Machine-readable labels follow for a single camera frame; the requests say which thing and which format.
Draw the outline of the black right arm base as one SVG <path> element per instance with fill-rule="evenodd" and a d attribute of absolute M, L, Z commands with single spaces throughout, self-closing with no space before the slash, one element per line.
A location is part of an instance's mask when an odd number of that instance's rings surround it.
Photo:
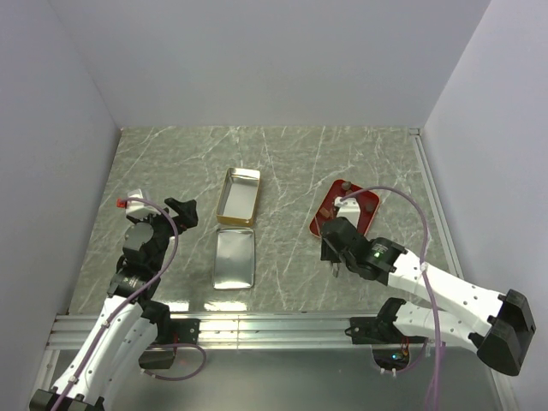
<path fill-rule="evenodd" d="M 352 317 L 344 334 L 353 345 L 371 348 L 373 365 L 380 372 L 403 372 L 412 363 L 411 338 L 383 319 Z"/>

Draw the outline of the metal tweezers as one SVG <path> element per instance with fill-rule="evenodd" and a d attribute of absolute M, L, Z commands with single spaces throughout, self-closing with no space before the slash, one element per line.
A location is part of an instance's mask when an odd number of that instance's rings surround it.
<path fill-rule="evenodd" d="M 322 215 L 315 215 L 310 225 L 310 230 L 317 238 L 321 237 L 321 228 L 325 223 L 325 218 Z"/>

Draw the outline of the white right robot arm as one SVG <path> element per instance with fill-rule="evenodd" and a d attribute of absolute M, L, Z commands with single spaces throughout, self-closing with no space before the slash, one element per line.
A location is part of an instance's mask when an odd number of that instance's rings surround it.
<path fill-rule="evenodd" d="M 422 272 L 415 253 L 383 237 L 368 240 L 344 217 L 324 223 L 320 235 L 324 260 L 343 263 L 365 280 L 431 302 L 431 309 L 398 300 L 385 303 L 377 320 L 382 339 L 440 339 L 475 352 L 497 372 L 520 373 L 536 331 L 523 293 L 483 289 L 431 265 Z"/>

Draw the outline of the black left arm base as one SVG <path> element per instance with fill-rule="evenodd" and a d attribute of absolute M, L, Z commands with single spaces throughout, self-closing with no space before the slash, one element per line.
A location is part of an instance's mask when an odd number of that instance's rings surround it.
<path fill-rule="evenodd" d="M 139 366 L 145 370 L 170 369 L 176 359 L 178 348 L 165 348 L 165 345 L 188 343 L 196 345 L 200 331 L 200 320 L 172 319 L 170 326 L 159 336 L 139 358 Z"/>

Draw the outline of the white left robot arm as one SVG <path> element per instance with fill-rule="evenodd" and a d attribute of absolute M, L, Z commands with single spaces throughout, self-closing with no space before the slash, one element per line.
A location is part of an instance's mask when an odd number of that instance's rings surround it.
<path fill-rule="evenodd" d="M 196 345 L 198 321 L 176 325 L 169 306 L 152 298 L 180 234 L 198 224 L 196 201 L 168 198 L 159 206 L 135 190 L 117 205 L 131 225 L 102 310 L 63 374 L 35 391 L 31 410 L 106 410 L 134 365 L 151 375 L 170 367 L 179 348 Z"/>

